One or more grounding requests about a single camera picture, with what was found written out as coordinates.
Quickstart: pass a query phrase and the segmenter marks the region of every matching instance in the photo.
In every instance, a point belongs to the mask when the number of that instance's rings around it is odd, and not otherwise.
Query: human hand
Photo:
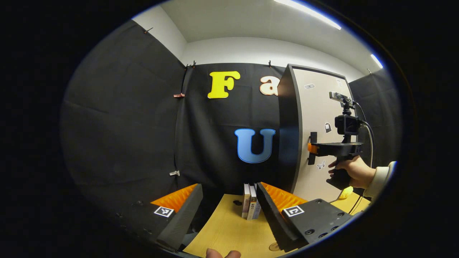
[[[223,256],[217,252],[217,250],[213,250],[210,248],[207,248],[206,251],[206,258],[223,258]],[[241,253],[239,251],[230,251],[225,258],[241,258]]]
[[[329,168],[334,166],[336,166],[336,161],[328,165]],[[360,156],[355,156],[352,160],[341,161],[335,167],[335,169],[342,168],[351,177],[349,185],[357,188],[367,189],[376,173],[376,169],[367,166]],[[328,173],[331,174],[330,177],[333,177],[333,170],[328,171]]]

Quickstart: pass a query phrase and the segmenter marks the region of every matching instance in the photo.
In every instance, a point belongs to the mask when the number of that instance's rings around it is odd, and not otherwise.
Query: ceiling light
[[[290,6],[290,7],[293,7],[295,9],[298,9],[300,11],[303,11],[313,17],[316,17],[317,19],[325,22],[326,24],[330,25],[330,26],[333,26],[339,30],[341,30],[341,26],[339,26],[338,24],[336,24],[335,22],[331,21],[329,18],[321,15],[320,13],[312,10],[312,9],[309,9],[307,8],[306,6],[304,5],[301,5],[297,2],[294,2],[292,0],[274,0],[275,2],[278,2],[278,3],[281,3],[281,4],[284,4],[286,6]]]
[[[379,62],[378,58],[375,57],[375,55],[371,54],[371,58],[375,61],[375,63],[378,64],[379,68],[382,68],[381,62]]]

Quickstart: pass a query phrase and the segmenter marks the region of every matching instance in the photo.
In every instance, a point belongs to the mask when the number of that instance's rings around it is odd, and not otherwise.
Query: hook
[[[153,27],[151,27],[150,29],[152,29],[152,28],[153,28]],[[148,30],[144,31],[144,34],[146,34],[146,33],[147,33],[147,32],[148,32],[150,29],[148,29]]]

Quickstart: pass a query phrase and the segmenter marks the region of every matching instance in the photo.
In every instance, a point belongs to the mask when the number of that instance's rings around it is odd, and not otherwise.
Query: finger
[[[228,253],[225,258],[241,258],[241,253],[239,251],[233,250]]]
[[[223,258],[223,256],[217,250],[207,248],[206,258]]]
[[[333,161],[330,165],[328,165],[329,168],[332,168],[332,167],[334,167],[334,166],[336,166],[336,160]]]
[[[341,162],[338,163],[338,165],[335,167],[335,169],[342,169],[342,168],[346,169],[347,166],[349,165],[349,163],[351,163],[351,162],[352,162],[352,160],[341,161]]]

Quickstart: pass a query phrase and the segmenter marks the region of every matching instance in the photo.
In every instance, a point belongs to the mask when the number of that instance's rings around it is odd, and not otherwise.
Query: table surface
[[[348,198],[337,200],[331,204],[349,212],[357,201],[358,195],[352,193]],[[231,250],[238,250],[242,257],[274,258],[286,254],[284,251],[271,251],[270,246],[276,245],[268,222],[260,211],[258,219],[246,220],[241,217],[242,205],[233,201],[243,201],[240,195],[223,195],[211,217],[193,241],[183,250],[184,252],[205,257],[207,248],[219,251],[225,257]],[[365,209],[369,201],[361,198],[355,211]]]

